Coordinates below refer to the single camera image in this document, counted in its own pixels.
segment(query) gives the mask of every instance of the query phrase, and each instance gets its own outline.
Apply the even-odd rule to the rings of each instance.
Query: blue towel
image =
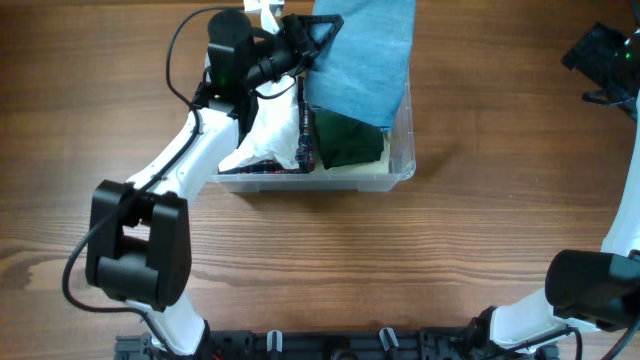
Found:
[[[415,12],[416,0],[316,0],[314,15],[340,14],[344,26],[307,71],[307,101],[393,128],[409,69]]]

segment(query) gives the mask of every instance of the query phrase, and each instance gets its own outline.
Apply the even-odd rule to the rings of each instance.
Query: plastic storage bin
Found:
[[[416,171],[409,80],[405,84],[405,95],[398,108],[391,133],[390,150],[388,174],[236,174],[212,175],[209,180],[224,186],[230,192],[268,190],[389,191],[398,181],[409,179]]]

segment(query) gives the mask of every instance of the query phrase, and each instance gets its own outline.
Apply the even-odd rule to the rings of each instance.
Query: black cable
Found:
[[[273,100],[275,98],[279,98],[280,96],[284,95],[284,93],[286,93],[287,91],[289,91],[292,87],[294,87],[296,85],[296,83],[297,83],[296,77],[295,76],[291,76],[291,78],[293,79],[293,84],[291,84],[291,86],[287,87],[286,89],[278,92],[277,94],[263,95],[257,89],[254,89],[253,92],[256,94],[257,97],[259,97],[260,99],[264,99],[264,100]]]
[[[78,243],[76,248],[73,250],[73,252],[69,256],[69,259],[67,260],[67,263],[66,263],[66,265],[64,267],[64,270],[62,272],[62,293],[64,294],[65,299],[67,299],[67,301],[69,303],[71,303],[73,306],[77,307],[80,310],[93,312],[93,313],[133,313],[133,314],[139,315],[145,321],[145,323],[149,327],[149,330],[151,331],[153,336],[156,339],[158,339],[158,341],[160,341],[160,343],[162,344],[164,349],[167,351],[167,353],[169,353],[169,355],[171,357],[175,357],[176,354],[168,346],[166,339],[164,339],[160,335],[160,332],[158,331],[158,329],[153,325],[153,323],[149,319],[149,316],[148,316],[147,312],[145,312],[143,310],[139,310],[139,309],[129,308],[129,307],[94,307],[94,306],[86,305],[86,304],[80,302],[79,300],[77,300],[76,298],[74,298],[73,295],[71,294],[71,290],[69,288],[69,278],[71,276],[71,269],[73,268],[73,265],[75,264],[76,260],[78,259],[78,256],[80,256],[80,253],[82,253],[82,249],[84,249],[84,247],[87,246],[87,244],[89,243],[89,241],[91,241],[91,239],[95,236],[95,234],[103,226],[105,226],[105,224],[107,222],[111,221],[114,216],[117,216],[118,220],[119,220],[124,215],[124,213],[126,213],[126,210],[131,206],[131,204],[136,199],[138,199],[141,195],[146,193],[147,190],[149,190],[159,180],[162,179],[162,177],[167,173],[167,171],[169,171],[169,169],[171,169],[171,167],[173,165],[175,165],[175,163],[182,157],[182,155],[184,155],[184,153],[189,149],[189,147],[196,140],[196,138],[197,138],[197,136],[199,134],[199,131],[200,131],[200,122],[201,122],[200,121],[200,115],[198,114],[196,106],[193,103],[191,103],[189,100],[187,100],[187,98],[184,97],[184,95],[182,95],[178,90],[176,90],[173,87],[173,84],[171,83],[171,72],[170,72],[170,69],[171,69],[171,54],[173,52],[173,46],[175,44],[176,38],[178,37],[178,34],[180,33],[180,30],[182,30],[184,25],[189,20],[191,20],[194,16],[196,16],[198,14],[201,14],[203,12],[218,11],[218,10],[242,10],[242,7],[217,6],[217,7],[210,7],[210,8],[200,9],[200,10],[192,13],[191,15],[189,15],[180,24],[180,26],[176,30],[175,34],[173,35],[173,38],[171,39],[171,42],[169,43],[169,50],[167,51],[167,63],[166,63],[166,73],[165,73],[167,86],[169,87],[169,90],[171,90],[171,92],[173,94],[175,94],[180,100],[182,100],[185,104],[187,104],[187,106],[189,107],[189,111],[192,111],[193,114],[194,114],[195,125],[193,127],[193,131],[191,132],[191,136],[189,137],[187,142],[182,146],[182,148],[180,148],[180,150],[178,150],[178,152],[176,152],[176,154],[171,158],[171,160],[169,160],[165,164],[165,166],[163,166],[151,178],[151,180],[149,180],[149,182],[147,182],[145,185],[143,185],[138,190],[136,190],[129,198],[127,198],[127,200],[123,201],[118,206],[117,209],[115,209],[114,211],[112,211],[111,213],[106,215],[104,218],[100,219],[87,232],[87,234],[82,238],[82,240]]]
[[[339,350],[337,353],[331,355],[331,360],[358,360],[358,355],[351,350]]]
[[[631,0],[631,8],[633,9],[633,15],[636,16],[636,21],[640,24],[640,4],[638,4],[638,0]]]
[[[616,106],[622,105],[631,100],[635,100],[635,97],[629,97],[625,100],[612,101],[607,98],[607,94],[604,90],[596,90],[596,91],[588,91],[582,94],[582,101],[594,104],[594,105],[602,105],[602,106]]]
[[[618,342],[616,342],[616,344],[613,345],[613,347],[611,347],[611,350],[609,350],[602,357],[602,360],[612,360],[613,358],[618,356],[618,354],[620,354],[622,349],[624,349],[624,347],[627,346],[627,344],[629,344],[629,342],[633,338],[633,335],[635,335],[638,329],[640,329],[640,317],[638,317],[638,319],[636,320],[636,322],[633,324],[632,327],[628,328],[627,331],[625,331],[624,334],[622,334]]]
[[[485,357],[482,360],[491,360],[491,359],[495,359],[498,356],[503,356],[503,355],[515,355],[517,354],[517,352],[519,350],[522,349],[527,349],[530,348],[532,346],[536,346],[542,343],[546,343],[548,341],[551,341],[553,339],[556,339],[560,336],[569,336],[570,334],[575,334],[576,336],[576,360],[581,360],[582,359],[582,335],[580,334],[580,330],[578,330],[577,328],[574,327],[569,327],[567,326],[566,328],[562,329],[562,330],[558,330],[556,332],[553,332],[549,335],[543,336],[535,341],[525,341],[524,343],[522,343],[521,345],[518,346],[514,346],[512,348],[509,349],[503,349],[503,350],[499,350],[487,357]]]

